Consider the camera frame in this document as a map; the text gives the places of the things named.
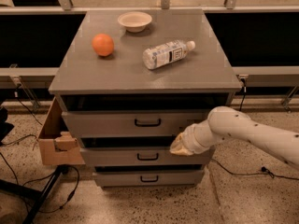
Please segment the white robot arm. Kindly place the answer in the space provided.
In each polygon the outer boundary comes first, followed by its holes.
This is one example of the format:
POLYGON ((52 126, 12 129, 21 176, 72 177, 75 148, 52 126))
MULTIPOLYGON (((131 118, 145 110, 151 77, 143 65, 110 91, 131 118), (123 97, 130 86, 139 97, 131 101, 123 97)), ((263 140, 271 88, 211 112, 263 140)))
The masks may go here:
POLYGON ((231 139, 248 142, 299 169, 299 133, 258 123, 227 106, 213 108, 204 121, 188 126, 173 141, 170 152, 179 156, 202 154, 231 139))

